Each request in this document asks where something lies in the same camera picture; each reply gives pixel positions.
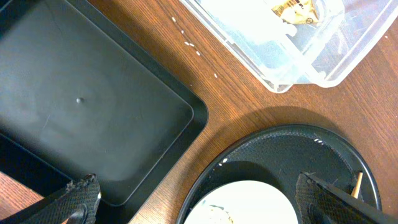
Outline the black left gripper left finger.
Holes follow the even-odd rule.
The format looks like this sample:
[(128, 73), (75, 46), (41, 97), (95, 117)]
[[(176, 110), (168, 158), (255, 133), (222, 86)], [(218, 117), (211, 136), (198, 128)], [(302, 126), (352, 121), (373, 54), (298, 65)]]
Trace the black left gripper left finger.
[(70, 181), (64, 188), (3, 219), (2, 223), (94, 223), (101, 201), (94, 174)]

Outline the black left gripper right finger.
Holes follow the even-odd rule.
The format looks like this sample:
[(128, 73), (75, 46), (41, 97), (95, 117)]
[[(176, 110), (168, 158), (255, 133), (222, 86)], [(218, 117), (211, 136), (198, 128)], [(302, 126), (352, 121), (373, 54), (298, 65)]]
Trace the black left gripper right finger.
[(295, 199), (302, 223), (397, 224), (397, 219), (306, 172), (300, 173)]

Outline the white tissue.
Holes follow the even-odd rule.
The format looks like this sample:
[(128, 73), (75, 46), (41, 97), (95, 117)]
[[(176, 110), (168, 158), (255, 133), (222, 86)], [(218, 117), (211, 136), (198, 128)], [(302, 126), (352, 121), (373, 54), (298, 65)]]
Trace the white tissue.
[(200, 6), (224, 31), (239, 32), (256, 44), (295, 36), (297, 28), (284, 22), (263, 0), (202, 0)]

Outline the gold coffee sachet wrapper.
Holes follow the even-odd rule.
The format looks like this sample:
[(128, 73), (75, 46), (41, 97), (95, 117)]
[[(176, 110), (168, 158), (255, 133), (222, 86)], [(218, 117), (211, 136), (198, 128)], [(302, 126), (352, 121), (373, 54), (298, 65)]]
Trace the gold coffee sachet wrapper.
[(289, 24), (314, 24), (319, 22), (312, 0), (280, 0), (271, 4), (271, 10)]

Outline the clear plastic waste container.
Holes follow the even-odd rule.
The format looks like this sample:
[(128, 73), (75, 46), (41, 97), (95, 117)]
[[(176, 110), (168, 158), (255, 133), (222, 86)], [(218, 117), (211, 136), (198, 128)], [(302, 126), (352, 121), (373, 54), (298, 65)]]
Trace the clear plastic waste container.
[(293, 24), (295, 36), (256, 44), (239, 32), (224, 31), (200, 6), (183, 5), (269, 91), (297, 84), (330, 88), (340, 84), (397, 18), (397, 1), (313, 1), (319, 22)]

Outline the wooden chopstick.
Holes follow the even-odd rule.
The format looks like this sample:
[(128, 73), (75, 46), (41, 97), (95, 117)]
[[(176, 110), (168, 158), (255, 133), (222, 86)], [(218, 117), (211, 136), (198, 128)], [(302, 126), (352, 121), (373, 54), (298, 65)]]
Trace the wooden chopstick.
[(362, 184), (362, 179), (363, 179), (363, 173), (359, 172), (358, 176), (357, 176), (356, 185), (354, 186), (354, 189), (351, 192), (351, 196), (354, 197), (354, 198), (358, 198), (359, 197), (360, 188), (361, 188), (361, 184)]

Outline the round black serving tray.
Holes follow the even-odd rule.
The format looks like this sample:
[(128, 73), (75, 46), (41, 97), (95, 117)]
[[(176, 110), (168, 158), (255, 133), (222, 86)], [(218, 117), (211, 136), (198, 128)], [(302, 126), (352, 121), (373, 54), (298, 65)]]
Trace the round black serving tray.
[(300, 217), (295, 189), (301, 172), (313, 173), (347, 193), (353, 191), (358, 172), (362, 172), (359, 199), (378, 210), (382, 208), (369, 166), (345, 138), (317, 126), (289, 124), (256, 131), (219, 154), (190, 189), (177, 223), (183, 223), (207, 193), (240, 180), (261, 181), (277, 188)]

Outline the grey plate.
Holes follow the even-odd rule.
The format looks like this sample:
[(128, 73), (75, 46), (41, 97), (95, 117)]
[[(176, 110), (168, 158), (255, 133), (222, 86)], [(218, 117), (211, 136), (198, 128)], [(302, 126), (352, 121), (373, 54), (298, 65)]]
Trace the grey plate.
[(212, 190), (190, 210), (184, 223), (206, 224), (201, 215), (208, 206), (228, 212), (233, 224), (299, 222), (293, 205), (280, 190), (254, 180), (232, 182)]

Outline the black rectangular bin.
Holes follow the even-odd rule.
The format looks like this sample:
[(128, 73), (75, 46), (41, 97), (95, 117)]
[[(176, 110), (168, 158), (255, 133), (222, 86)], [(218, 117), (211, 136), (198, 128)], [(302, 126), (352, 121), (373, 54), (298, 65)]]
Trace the black rectangular bin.
[(128, 223), (207, 120), (88, 1), (1, 2), (1, 171), (38, 194), (95, 174), (96, 221)]

